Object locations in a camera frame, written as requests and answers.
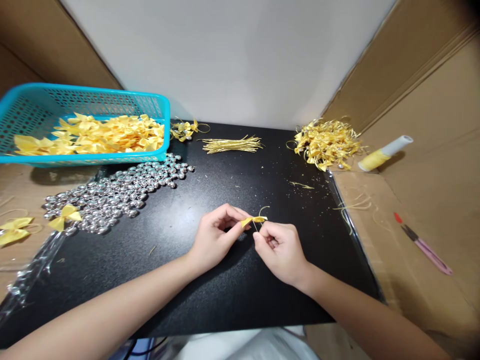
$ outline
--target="blue plastic basket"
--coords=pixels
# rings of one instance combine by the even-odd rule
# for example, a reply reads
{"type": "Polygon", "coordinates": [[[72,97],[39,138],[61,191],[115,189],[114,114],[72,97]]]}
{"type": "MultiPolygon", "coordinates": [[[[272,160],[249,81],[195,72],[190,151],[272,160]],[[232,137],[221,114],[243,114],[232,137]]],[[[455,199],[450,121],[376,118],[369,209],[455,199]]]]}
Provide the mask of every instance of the blue plastic basket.
{"type": "Polygon", "coordinates": [[[53,140],[51,134],[59,125],[59,118],[65,121],[74,118],[75,113],[93,115],[103,121],[121,115],[147,114],[159,124],[165,125],[163,146],[156,151],[0,156],[0,164],[28,164],[37,168],[66,166],[143,163],[165,160],[170,144],[170,102],[162,95],[110,90],[105,88],[59,85],[49,83],[28,83],[12,88],[0,102],[0,154],[12,154],[17,147],[14,135],[28,135],[37,139],[53,140]]]}

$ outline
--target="black tabletop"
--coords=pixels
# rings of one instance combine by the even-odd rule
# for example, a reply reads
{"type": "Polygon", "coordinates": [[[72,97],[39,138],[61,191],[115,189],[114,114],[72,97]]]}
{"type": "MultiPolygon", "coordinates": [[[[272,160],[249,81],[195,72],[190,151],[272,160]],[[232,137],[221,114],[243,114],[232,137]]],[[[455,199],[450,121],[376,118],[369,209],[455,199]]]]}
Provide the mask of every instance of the black tabletop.
{"type": "MultiPolygon", "coordinates": [[[[196,166],[195,172],[177,180],[176,189],[163,187],[150,194],[138,217],[122,217],[111,232],[80,232],[67,238],[51,263],[50,275],[43,272],[28,294],[26,306],[3,322],[0,347],[12,345],[77,305],[185,254],[194,241],[200,217],[224,203],[252,215],[270,206],[262,215],[274,222],[294,224],[310,262],[379,299],[379,289],[358,241],[349,236],[340,212],[332,210],[337,203],[331,184],[324,173],[286,148],[293,135],[286,130],[211,124],[211,132],[195,134],[194,141],[173,140],[169,150],[196,166]],[[264,149],[207,154],[202,150],[204,143],[195,141],[245,135],[262,138],[264,149]]],[[[112,165],[108,170],[127,167],[112,165]]],[[[331,321],[313,300],[269,271],[255,251],[250,230],[217,267],[190,283],[134,336],[331,321]]]]}

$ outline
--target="yellow glue stick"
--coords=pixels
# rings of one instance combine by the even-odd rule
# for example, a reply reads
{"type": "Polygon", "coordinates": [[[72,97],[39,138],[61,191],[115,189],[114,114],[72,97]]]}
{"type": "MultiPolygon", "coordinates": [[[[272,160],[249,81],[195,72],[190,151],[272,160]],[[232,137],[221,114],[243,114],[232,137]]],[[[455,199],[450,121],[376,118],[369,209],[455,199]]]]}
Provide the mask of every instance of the yellow glue stick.
{"type": "Polygon", "coordinates": [[[363,171],[372,171],[375,168],[378,168],[393,155],[398,153],[408,144],[413,143],[414,140],[410,136],[400,136],[398,139],[392,141],[387,146],[378,149],[377,151],[372,152],[366,158],[358,163],[358,167],[363,171]]]}

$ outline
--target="hand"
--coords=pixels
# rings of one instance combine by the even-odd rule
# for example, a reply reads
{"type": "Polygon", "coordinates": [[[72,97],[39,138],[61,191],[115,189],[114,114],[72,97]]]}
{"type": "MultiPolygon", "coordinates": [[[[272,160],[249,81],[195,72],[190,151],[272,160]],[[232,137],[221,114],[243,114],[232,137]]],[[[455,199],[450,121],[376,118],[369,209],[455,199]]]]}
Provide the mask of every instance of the hand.
{"type": "Polygon", "coordinates": [[[249,218],[245,211],[224,204],[202,216],[195,242],[186,255],[194,269],[201,274],[219,264],[234,242],[250,225],[242,228],[240,221],[249,218]]]}
{"type": "Polygon", "coordinates": [[[281,281],[298,287],[308,276],[311,264],[305,258],[295,226],[265,221],[253,238],[256,252],[281,281]]]}

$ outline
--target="forearm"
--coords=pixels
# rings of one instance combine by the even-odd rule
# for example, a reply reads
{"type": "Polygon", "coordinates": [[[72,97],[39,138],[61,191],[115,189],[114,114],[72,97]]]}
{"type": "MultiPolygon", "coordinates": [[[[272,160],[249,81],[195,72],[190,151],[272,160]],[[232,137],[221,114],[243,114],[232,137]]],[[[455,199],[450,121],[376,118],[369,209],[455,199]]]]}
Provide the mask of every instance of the forearm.
{"type": "Polygon", "coordinates": [[[373,359],[450,359],[423,331],[363,292],[311,265],[297,288],[373,359]]]}
{"type": "Polygon", "coordinates": [[[104,359],[199,275],[182,256],[57,317],[0,358],[104,359]]]}

